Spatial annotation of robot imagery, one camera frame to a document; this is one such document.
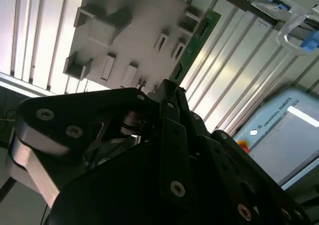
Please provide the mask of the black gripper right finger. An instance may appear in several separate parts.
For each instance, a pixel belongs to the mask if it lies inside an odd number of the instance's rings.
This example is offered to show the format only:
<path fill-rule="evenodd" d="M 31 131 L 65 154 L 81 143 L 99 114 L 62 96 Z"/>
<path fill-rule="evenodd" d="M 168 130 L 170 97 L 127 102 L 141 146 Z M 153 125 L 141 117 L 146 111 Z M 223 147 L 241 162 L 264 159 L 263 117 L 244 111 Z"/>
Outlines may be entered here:
<path fill-rule="evenodd" d="M 177 90 L 192 155 L 193 225 L 308 225 L 305 211 L 225 132 L 209 133 Z"/>

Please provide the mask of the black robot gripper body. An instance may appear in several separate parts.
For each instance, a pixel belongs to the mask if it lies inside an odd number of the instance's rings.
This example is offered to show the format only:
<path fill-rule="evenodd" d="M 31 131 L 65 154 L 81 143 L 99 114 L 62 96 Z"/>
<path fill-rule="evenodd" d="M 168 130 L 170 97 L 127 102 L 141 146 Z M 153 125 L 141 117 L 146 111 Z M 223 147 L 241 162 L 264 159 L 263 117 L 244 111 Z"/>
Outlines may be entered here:
<path fill-rule="evenodd" d="M 194 171 L 166 179 L 159 148 L 137 145 L 68 184 L 49 215 L 51 225 L 191 225 Z"/>

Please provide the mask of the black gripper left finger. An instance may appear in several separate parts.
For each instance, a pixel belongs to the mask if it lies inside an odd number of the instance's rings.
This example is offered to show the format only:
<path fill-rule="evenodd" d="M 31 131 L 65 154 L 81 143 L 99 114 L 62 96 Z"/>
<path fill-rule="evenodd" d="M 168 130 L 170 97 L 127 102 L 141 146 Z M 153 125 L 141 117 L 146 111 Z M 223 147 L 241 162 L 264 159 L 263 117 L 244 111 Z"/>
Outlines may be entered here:
<path fill-rule="evenodd" d="M 155 140 L 161 148 L 160 192 L 178 196 L 171 183 L 180 183 L 181 200 L 192 196 L 186 157 L 189 113 L 185 90 L 165 79 L 156 92 L 136 88 L 30 98 L 17 107 L 9 156 L 19 168 L 14 177 L 42 195 L 53 207 L 62 188 L 85 170 L 89 154 L 104 143 L 130 135 Z"/>

